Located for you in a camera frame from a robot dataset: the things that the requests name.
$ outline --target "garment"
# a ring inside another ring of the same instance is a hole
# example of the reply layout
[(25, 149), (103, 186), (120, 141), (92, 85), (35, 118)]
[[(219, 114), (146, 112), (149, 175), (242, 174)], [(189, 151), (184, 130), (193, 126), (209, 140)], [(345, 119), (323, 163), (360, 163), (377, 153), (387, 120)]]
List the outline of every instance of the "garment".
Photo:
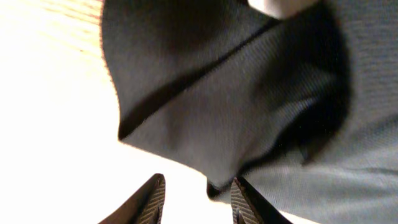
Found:
[(398, 2), (107, 0), (121, 141), (321, 223), (398, 222)]

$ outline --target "fabric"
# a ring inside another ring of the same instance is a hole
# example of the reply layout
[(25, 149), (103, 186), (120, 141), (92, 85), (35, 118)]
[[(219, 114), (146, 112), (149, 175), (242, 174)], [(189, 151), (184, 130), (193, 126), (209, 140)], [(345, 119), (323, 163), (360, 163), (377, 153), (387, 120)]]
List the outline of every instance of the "fabric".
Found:
[(321, 223), (398, 222), (398, 2), (107, 0), (119, 138)]

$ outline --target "wooden surface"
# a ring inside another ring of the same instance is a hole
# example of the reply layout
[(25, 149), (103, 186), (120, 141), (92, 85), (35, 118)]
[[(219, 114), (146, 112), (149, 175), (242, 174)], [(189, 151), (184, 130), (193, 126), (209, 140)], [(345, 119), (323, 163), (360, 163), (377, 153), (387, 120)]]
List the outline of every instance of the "wooden surface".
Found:
[(232, 223), (200, 173), (117, 141), (102, 6), (0, 0), (0, 223), (98, 223), (155, 172), (167, 182), (162, 223)]

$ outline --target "wooden table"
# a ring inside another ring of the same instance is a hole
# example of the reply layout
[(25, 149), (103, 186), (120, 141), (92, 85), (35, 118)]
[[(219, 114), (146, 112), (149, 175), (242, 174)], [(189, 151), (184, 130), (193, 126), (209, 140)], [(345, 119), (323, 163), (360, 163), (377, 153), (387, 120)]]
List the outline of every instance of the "wooden table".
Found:
[(117, 141), (102, 7), (0, 0), (0, 223), (98, 223), (155, 172), (167, 181), (162, 223), (232, 223), (200, 173)]

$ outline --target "black fabric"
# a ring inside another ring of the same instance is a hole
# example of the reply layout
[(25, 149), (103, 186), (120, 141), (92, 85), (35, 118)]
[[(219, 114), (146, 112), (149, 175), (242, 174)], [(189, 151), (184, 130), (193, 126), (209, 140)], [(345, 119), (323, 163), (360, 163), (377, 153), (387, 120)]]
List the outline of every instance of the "black fabric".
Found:
[(125, 143), (244, 176), (322, 223), (398, 222), (398, 2), (320, 2), (286, 21), (231, 0), (107, 0)]

